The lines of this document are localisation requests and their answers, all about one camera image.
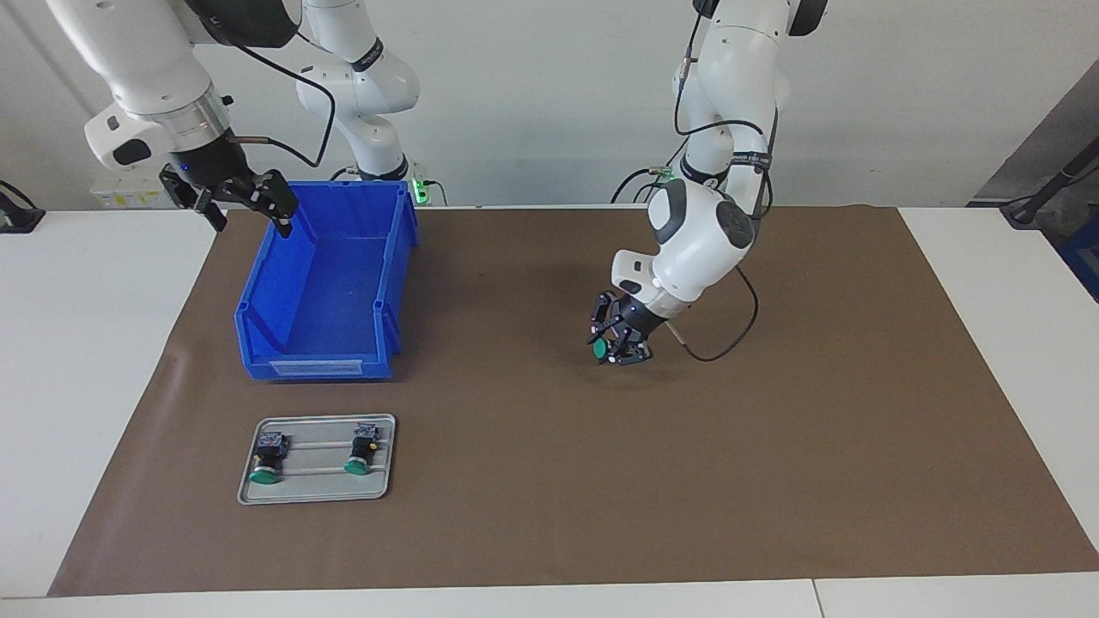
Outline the white box yellow label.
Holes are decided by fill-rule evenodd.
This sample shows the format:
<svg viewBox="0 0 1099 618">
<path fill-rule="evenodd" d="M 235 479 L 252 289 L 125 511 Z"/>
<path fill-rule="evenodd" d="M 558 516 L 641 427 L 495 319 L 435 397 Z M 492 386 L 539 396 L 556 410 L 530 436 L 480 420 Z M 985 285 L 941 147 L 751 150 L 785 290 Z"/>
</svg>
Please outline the white box yellow label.
<svg viewBox="0 0 1099 618">
<path fill-rule="evenodd" d="M 156 179 L 99 179 L 89 192 L 103 209 L 176 209 Z"/>
</svg>

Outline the blue plastic storage bin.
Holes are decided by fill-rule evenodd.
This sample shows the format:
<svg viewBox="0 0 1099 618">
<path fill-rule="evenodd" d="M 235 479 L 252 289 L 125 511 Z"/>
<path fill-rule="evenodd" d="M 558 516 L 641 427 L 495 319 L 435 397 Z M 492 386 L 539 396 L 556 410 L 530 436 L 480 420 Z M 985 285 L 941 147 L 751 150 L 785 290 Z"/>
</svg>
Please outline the blue plastic storage bin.
<svg viewBox="0 0 1099 618">
<path fill-rule="evenodd" d="M 259 382 L 392 376 L 417 246 L 406 181 L 295 181 L 290 235 L 264 234 L 234 316 L 240 357 Z"/>
</svg>

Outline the brown table mat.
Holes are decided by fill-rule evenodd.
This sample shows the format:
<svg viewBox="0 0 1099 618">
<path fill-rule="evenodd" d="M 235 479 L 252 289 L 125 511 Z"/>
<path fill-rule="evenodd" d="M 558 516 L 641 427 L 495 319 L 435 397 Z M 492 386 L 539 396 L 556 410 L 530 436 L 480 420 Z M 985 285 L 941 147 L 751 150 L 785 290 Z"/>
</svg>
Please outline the brown table mat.
<svg viewBox="0 0 1099 618">
<path fill-rule="evenodd" d="M 902 216 L 769 216 L 762 311 L 713 364 L 585 345 L 639 210 L 417 216 L 388 382 L 270 384 L 231 214 L 52 581 L 54 596 L 1099 571 Z M 379 500 L 243 506 L 266 418 L 392 413 Z"/>
</svg>

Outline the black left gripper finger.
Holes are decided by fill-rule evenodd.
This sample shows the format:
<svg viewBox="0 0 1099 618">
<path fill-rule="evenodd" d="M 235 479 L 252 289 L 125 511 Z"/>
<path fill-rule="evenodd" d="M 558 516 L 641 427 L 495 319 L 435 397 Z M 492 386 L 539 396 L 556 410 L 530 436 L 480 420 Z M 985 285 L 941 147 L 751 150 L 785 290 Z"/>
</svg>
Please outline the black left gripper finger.
<svg viewBox="0 0 1099 618">
<path fill-rule="evenodd" d="M 611 344 L 611 363 L 620 367 L 629 367 L 652 357 L 647 336 L 640 331 L 621 331 Z"/>
<path fill-rule="evenodd" d="M 628 336 L 625 330 L 622 304 L 628 300 L 628 294 L 617 293 L 617 290 L 602 290 L 597 294 L 593 301 L 592 314 L 590 314 L 589 341 L 604 339 L 606 341 L 624 340 Z"/>
</svg>

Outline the blue crate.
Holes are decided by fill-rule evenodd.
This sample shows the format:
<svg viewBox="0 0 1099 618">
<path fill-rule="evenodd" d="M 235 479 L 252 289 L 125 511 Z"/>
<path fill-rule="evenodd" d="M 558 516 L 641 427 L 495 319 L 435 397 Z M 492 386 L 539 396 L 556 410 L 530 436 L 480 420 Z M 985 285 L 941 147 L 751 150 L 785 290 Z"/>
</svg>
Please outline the blue crate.
<svg viewBox="0 0 1099 618">
<path fill-rule="evenodd" d="M 1094 216 L 1056 247 L 1084 289 L 1099 304 L 1099 216 Z"/>
</svg>

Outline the black stand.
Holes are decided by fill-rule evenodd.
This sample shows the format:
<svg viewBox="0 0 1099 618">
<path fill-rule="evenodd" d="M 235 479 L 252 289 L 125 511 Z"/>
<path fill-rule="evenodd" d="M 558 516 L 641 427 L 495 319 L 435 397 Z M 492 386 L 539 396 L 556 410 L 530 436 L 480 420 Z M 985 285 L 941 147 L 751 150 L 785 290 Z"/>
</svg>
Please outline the black stand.
<svg viewBox="0 0 1099 618">
<path fill-rule="evenodd" d="M 1099 172 L 1099 136 L 1091 137 L 1084 148 L 1080 148 L 1072 161 L 1068 161 L 1061 172 L 1045 181 L 1037 191 L 1020 198 L 1013 198 L 1001 205 L 999 210 L 1014 228 L 1029 228 L 1041 208 L 1066 188 L 1086 180 L 1092 173 Z"/>
</svg>

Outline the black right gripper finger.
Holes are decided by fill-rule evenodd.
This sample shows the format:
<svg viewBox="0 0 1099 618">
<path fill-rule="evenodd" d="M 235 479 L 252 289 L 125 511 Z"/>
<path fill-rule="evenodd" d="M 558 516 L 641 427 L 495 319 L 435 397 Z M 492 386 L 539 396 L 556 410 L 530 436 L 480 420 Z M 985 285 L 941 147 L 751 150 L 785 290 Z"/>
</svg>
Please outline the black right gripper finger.
<svg viewBox="0 0 1099 618">
<path fill-rule="evenodd" d="M 164 166 L 160 169 L 160 186 L 176 208 L 191 210 L 197 216 L 202 216 L 219 233 L 227 227 L 227 217 L 217 207 L 212 192 L 206 188 L 197 191 L 190 184 L 184 181 L 179 173 L 173 170 L 173 166 Z"/>
<path fill-rule="evenodd" d="M 266 216 L 280 238 L 289 238 L 299 201 L 282 173 L 256 173 L 251 184 L 249 209 Z"/>
</svg>

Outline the grey metal tray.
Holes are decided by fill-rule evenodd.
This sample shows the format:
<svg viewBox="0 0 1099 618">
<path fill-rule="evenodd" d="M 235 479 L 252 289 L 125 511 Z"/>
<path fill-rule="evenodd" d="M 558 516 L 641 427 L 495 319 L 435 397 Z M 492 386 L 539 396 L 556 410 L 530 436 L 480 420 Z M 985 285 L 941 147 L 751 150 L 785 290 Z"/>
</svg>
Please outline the grey metal tray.
<svg viewBox="0 0 1099 618">
<path fill-rule="evenodd" d="M 358 423 L 377 424 L 379 450 L 368 475 L 352 475 L 344 470 L 349 457 L 353 430 Z M 389 488 L 392 454 L 397 435 L 392 413 L 315 415 L 314 417 L 271 417 L 263 419 L 252 432 L 249 457 L 237 488 L 243 506 L 379 500 Z M 289 438 L 282 463 L 282 481 L 260 485 L 248 481 L 252 448 L 263 432 L 282 432 Z"/>
</svg>

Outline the black table clamp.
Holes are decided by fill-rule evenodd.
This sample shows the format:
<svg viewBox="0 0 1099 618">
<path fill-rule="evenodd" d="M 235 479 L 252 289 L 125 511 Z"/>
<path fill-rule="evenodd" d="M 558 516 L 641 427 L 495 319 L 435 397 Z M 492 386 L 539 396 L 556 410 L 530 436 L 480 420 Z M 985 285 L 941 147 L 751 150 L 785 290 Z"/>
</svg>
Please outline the black table clamp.
<svg viewBox="0 0 1099 618">
<path fill-rule="evenodd" d="M 11 183 L 0 179 L 0 234 L 27 234 L 46 216 L 44 209 Z"/>
</svg>

